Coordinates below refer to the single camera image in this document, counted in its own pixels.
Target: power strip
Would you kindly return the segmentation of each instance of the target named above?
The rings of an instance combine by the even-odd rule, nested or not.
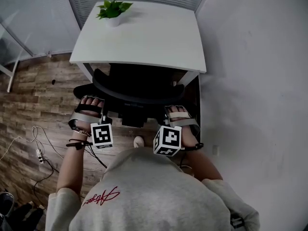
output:
[[[43,164],[43,163],[44,163],[44,160],[43,160],[43,158],[42,158],[42,152],[41,152],[39,149],[37,149],[36,151],[37,151],[37,156],[38,156],[39,162],[40,162],[41,164]]]

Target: white shoe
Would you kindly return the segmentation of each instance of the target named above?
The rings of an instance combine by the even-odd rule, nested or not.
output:
[[[137,136],[134,139],[134,148],[144,147],[144,139],[141,136]]]

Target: white table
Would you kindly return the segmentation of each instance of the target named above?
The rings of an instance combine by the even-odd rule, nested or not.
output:
[[[206,72],[200,33],[193,11],[152,2],[133,1],[121,24],[106,27],[98,2],[84,24],[70,58],[92,81],[88,63],[127,63],[188,70],[187,85]]]

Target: black office chair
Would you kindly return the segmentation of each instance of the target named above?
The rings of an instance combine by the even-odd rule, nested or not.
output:
[[[116,112],[125,126],[141,128],[147,118],[164,125],[166,106],[182,105],[192,115],[196,113],[195,105],[183,99],[184,86],[172,86],[172,73],[164,67],[111,64],[109,75],[96,69],[93,83],[76,87],[74,95],[78,99],[91,96],[104,100],[103,115]]]

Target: person's right hand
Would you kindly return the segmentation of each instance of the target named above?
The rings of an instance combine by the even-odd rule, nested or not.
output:
[[[168,112],[187,112],[187,110],[184,108],[177,108],[175,106],[171,106],[168,108]],[[178,120],[184,120],[186,118],[173,118],[171,121],[178,121]],[[198,140],[193,135],[190,126],[183,126],[182,127],[182,147],[194,147],[198,143]]]

